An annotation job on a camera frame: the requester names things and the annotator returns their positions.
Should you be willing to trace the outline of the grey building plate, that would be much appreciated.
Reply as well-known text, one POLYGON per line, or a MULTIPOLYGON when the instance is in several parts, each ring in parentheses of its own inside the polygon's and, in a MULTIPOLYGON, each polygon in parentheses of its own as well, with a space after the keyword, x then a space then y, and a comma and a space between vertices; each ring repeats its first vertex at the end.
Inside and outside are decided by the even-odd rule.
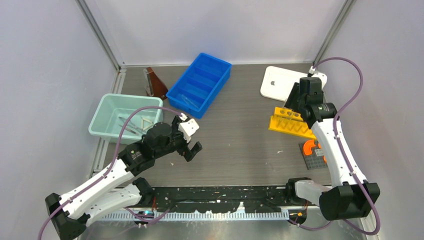
POLYGON ((327 159, 317 140, 307 140, 298 144, 300 153, 308 170, 327 168, 327 159))

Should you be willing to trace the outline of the blue divided plastic bin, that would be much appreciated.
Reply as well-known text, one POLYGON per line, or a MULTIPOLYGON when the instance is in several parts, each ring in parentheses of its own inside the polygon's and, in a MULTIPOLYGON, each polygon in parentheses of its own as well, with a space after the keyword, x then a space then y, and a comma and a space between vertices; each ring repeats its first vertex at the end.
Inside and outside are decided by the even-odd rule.
POLYGON ((200 53, 168 90, 166 96, 170 105, 201 119, 230 78, 231 69, 231 63, 200 53), (195 102, 198 108, 184 103, 181 95, 195 102))

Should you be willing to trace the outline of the metal crucible tongs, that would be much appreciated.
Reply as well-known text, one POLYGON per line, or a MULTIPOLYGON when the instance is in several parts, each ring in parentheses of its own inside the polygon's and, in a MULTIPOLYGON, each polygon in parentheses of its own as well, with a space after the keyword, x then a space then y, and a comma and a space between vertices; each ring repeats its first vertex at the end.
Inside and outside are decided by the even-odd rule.
MULTIPOLYGON (((126 121, 127 121, 127 119, 126 118, 124 118, 124 117, 122 117, 122 116, 119 116, 118 117, 123 123, 125 123, 126 121)), ((131 121, 129 121, 128 123, 127 123, 127 126, 129 126, 129 127, 131 127, 132 129, 134 129, 135 131, 137 131, 138 133, 140 133, 140 134, 145 134, 146 132, 142 129, 142 128, 140 128, 140 127, 138 127, 138 126, 136 126, 133 122, 131 122, 131 121)))

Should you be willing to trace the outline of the brown triangular stand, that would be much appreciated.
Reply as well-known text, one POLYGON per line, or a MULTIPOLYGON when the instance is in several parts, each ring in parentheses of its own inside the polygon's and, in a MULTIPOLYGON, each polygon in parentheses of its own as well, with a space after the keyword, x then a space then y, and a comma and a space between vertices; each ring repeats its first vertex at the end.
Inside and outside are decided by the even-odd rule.
POLYGON ((143 70, 146 84, 145 91, 148 97, 156 97, 162 100, 167 99, 166 94, 168 93, 168 88, 164 82, 156 75, 151 67, 146 67, 143 70))

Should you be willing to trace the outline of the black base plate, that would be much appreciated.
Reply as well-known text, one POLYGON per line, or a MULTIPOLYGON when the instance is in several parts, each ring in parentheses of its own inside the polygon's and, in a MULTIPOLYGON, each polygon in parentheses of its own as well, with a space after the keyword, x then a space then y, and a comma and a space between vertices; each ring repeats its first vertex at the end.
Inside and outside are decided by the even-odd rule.
POLYGON ((277 213, 281 207, 311 205, 290 197, 284 186, 187 186, 154 187, 136 208, 156 207, 171 213, 234 213, 244 207, 246 213, 277 213))

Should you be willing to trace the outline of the light green plastic tub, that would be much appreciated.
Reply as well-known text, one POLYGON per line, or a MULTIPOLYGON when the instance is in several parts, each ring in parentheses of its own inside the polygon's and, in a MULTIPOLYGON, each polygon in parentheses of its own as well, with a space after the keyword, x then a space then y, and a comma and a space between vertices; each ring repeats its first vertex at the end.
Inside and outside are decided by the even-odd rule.
MULTIPOLYGON (((124 124, 119 117, 128 119, 135 110, 149 106, 162 107, 163 100, 158 97, 108 93, 102 97, 88 131, 91 135, 101 137, 109 143, 116 143, 124 124)), ((161 109, 150 108, 138 112, 130 121, 141 128, 141 117, 150 119, 156 124, 163 120, 163 113, 161 109)), ((128 145, 139 141, 142 135, 144 134, 126 125, 120 144, 128 145)))

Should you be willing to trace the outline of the white plastic tray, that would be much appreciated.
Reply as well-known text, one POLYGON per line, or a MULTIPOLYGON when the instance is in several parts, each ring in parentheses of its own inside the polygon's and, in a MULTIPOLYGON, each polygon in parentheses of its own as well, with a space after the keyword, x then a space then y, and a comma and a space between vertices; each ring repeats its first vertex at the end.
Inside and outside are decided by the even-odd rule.
POLYGON ((268 66, 265 69, 260 94, 269 99, 285 102, 294 83, 299 83, 303 77, 307 77, 307 73, 268 66))

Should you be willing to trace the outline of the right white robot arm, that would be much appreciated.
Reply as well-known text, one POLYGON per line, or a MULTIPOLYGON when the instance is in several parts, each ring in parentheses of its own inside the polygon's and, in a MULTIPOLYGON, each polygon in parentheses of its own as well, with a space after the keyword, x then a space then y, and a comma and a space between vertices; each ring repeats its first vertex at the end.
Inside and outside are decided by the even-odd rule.
POLYGON ((344 134, 338 111, 333 103, 324 102, 322 81, 302 77, 294 83, 284 105, 300 114, 315 135, 330 172, 331 187, 308 177, 290 178, 285 198, 291 205, 303 200, 320 208, 328 221, 364 218, 380 196, 377 183, 371 183, 356 164, 344 134))

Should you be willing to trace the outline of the yellow test tube rack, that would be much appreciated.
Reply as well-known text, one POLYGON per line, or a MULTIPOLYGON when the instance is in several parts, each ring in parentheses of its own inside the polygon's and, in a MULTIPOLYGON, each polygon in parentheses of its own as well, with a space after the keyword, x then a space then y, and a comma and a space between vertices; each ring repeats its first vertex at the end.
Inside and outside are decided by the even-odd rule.
POLYGON ((269 120, 268 130, 306 139, 317 139, 299 113, 295 112, 296 117, 288 119, 288 112, 294 111, 284 107, 275 107, 269 120))

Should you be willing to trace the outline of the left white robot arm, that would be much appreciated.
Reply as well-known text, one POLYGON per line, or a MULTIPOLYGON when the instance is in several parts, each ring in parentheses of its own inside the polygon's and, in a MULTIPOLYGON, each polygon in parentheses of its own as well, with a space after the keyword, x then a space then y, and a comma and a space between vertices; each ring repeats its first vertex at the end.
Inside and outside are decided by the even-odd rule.
POLYGON ((153 190, 139 177, 118 193, 110 191, 137 177, 154 166, 155 161, 177 152, 189 162, 202 150, 200 142, 189 148, 192 135, 199 129, 195 119, 182 121, 176 117, 172 124, 159 122, 150 128, 141 140, 127 145, 99 174, 79 187, 45 198, 47 212, 61 240, 79 237, 99 218, 124 207, 139 204, 148 207, 153 202, 153 190))

